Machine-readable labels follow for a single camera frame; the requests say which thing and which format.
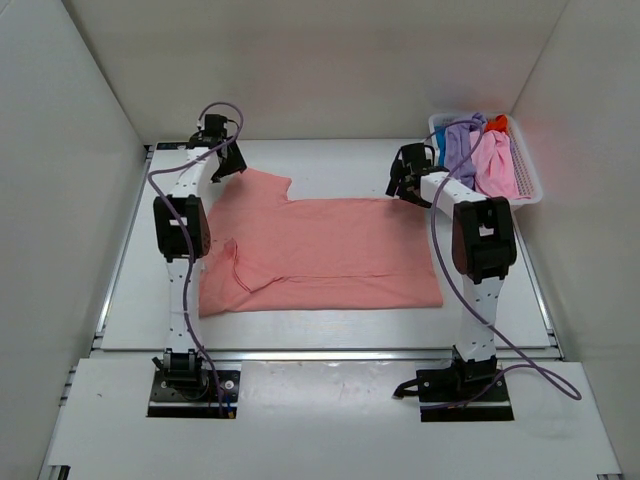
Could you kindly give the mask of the salmon pink t shirt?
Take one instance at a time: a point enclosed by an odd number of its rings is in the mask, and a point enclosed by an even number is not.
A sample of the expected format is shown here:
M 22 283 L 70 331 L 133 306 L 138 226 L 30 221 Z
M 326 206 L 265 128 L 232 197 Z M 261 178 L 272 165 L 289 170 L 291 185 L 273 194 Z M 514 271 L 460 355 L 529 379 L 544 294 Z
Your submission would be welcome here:
M 199 313 L 440 308 L 425 211 L 398 199 L 291 200 L 249 169 L 208 216 Z

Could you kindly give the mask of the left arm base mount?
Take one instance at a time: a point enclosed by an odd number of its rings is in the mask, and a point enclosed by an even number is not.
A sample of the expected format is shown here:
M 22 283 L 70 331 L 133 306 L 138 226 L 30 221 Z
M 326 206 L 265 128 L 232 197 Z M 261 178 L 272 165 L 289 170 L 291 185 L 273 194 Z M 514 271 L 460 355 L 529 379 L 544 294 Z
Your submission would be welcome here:
M 193 349 L 167 350 L 152 359 L 155 371 L 147 416 L 150 418 L 225 419 L 237 417 L 239 369 L 213 371 Z

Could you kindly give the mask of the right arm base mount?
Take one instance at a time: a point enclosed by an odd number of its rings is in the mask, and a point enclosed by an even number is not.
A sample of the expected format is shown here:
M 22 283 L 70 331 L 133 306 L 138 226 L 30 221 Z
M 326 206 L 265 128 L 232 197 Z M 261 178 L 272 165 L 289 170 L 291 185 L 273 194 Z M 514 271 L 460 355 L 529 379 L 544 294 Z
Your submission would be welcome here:
M 423 423 L 508 422 L 515 419 L 498 360 L 465 361 L 455 354 L 442 368 L 423 368 L 399 384 L 395 399 L 416 397 Z

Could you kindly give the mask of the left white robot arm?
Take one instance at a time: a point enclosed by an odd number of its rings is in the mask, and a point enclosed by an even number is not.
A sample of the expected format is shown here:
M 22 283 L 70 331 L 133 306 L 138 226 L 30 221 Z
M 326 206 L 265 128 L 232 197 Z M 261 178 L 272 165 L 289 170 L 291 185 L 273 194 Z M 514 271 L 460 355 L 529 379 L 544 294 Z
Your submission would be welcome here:
M 184 164 L 147 175 L 156 193 L 156 240 L 169 281 L 167 343 L 154 363 L 166 386 L 189 402 L 221 392 L 199 327 L 199 281 L 211 247 L 206 213 L 210 202 L 205 196 L 210 184 L 245 170 L 237 142 L 227 139 L 215 147 L 194 141 L 188 145 Z

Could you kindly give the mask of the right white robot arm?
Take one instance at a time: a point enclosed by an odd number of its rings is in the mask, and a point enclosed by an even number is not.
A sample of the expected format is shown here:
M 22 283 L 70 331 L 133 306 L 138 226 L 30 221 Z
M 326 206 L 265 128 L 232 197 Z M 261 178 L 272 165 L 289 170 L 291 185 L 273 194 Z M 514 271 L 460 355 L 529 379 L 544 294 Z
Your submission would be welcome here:
M 498 299 L 517 258 L 509 201 L 478 193 L 427 160 L 402 158 L 391 165 L 386 194 L 440 210 L 452 221 L 451 256 L 462 279 L 463 317 L 448 387 L 456 398 L 471 400 L 497 374 Z

